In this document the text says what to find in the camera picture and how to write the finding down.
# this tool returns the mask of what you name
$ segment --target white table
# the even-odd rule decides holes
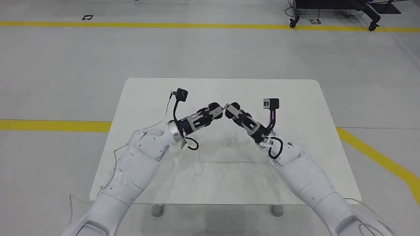
[[[275,131],[305,149],[326,171],[343,197],[361,200],[353,173],[318,82],[260,79],[145,79],[125,83],[90,198],[105,184],[114,167],[113,150],[125,144],[136,129],[158,122],[171,90],[188,90],[178,106],[182,118],[211,102],[238,102],[266,125],[269,111],[263,98],[279,98]],[[173,102],[167,120],[171,119]],[[156,204],[303,204],[273,173],[246,131],[223,117],[194,137],[199,151],[171,147],[154,179],[135,203]]]

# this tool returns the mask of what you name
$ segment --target table leg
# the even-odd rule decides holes
[[[163,211],[165,210],[165,205],[161,204],[153,204],[152,206],[152,216],[153,217],[160,217],[163,215]]]
[[[283,216],[283,206],[282,205],[270,205],[270,212],[274,217]]]

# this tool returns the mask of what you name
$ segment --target gray floor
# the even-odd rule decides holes
[[[0,0],[0,21],[288,24],[286,0]],[[382,26],[419,27],[420,3]],[[307,12],[309,24],[317,12]],[[327,26],[366,26],[322,11]],[[0,27],[0,119],[111,121],[129,77],[315,79],[336,126],[420,176],[420,34],[229,29]],[[104,133],[0,132],[0,235],[59,235],[87,200]],[[347,144],[363,202],[418,235],[406,183]],[[74,217],[89,207],[75,201]],[[327,235],[306,206],[135,205],[120,235]]]

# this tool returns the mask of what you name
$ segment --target robot forearm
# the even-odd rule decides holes
[[[179,88],[172,94],[177,97],[177,105],[179,101],[185,101],[188,92]],[[110,182],[101,188],[88,212],[70,224],[62,236],[116,235],[125,213],[149,185],[169,146],[220,119],[222,113],[222,108],[212,103],[180,121],[175,117],[175,121],[166,124],[164,131],[151,128],[133,133],[127,147],[123,147],[124,154],[111,171]]]
[[[275,123],[273,111],[279,108],[278,100],[264,100],[270,109],[267,127],[252,119],[239,104],[227,104],[225,115],[243,127],[261,151],[268,152],[267,160],[288,188],[301,201],[310,206],[327,226],[331,235],[360,235],[360,226],[366,224],[382,236],[394,235],[376,217],[364,214],[350,206],[331,185],[325,171],[297,144],[276,137],[272,131]]]

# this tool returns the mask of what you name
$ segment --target floor marking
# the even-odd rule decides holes
[[[368,156],[376,163],[378,163],[379,165],[381,165],[382,167],[394,173],[395,175],[397,175],[397,177],[405,181],[408,187],[411,189],[411,192],[413,193],[413,196],[420,207],[420,179],[418,179],[418,177],[416,177],[415,174],[406,170],[404,167],[395,163],[387,156],[383,155],[376,149],[359,140],[347,130],[343,128],[337,128],[337,132],[339,133],[340,139],[344,140],[350,146],[359,150],[364,155]]]
[[[0,130],[109,132],[109,121],[28,121],[0,119]]]
[[[32,121],[0,119],[0,130],[109,132],[110,129],[111,122],[109,121]],[[418,179],[415,174],[359,140],[345,129],[337,128],[337,132],[340,139],[405,181],[411,189],[417,204],[420,206],[420,179]]]
[[[279,24],[218,24],[218,23],[135,23],[135,22],[39,22],[39,21],[2,21],[0,26],[7,27],[67,27],[67,28],[204,28],[230,30],[316,30],[316,31],[365,31],[365,26],[308,26],[298,25],[290,28]],[[385,28],[375,32],[420,33],[420,28]]]

